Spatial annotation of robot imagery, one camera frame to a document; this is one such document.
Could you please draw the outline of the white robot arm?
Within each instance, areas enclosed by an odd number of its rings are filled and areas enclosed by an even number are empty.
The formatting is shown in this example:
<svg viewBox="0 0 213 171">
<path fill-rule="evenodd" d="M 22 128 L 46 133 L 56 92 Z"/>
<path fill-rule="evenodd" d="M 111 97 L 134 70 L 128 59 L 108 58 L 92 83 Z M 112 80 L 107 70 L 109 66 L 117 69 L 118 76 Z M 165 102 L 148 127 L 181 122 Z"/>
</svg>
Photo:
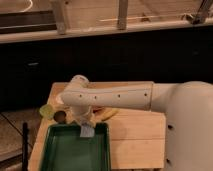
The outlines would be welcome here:
<svg viewBox="0 0 213 171">
<path fill-rule="evenodd" d="M 75 115 L 93 106 L 161 112 L 166 116 L 164 171 L 213 171 L 213 84 L 151 82 L 98 89 L 88 84 L 76 75 L 60 94 Z"/>
</svg>

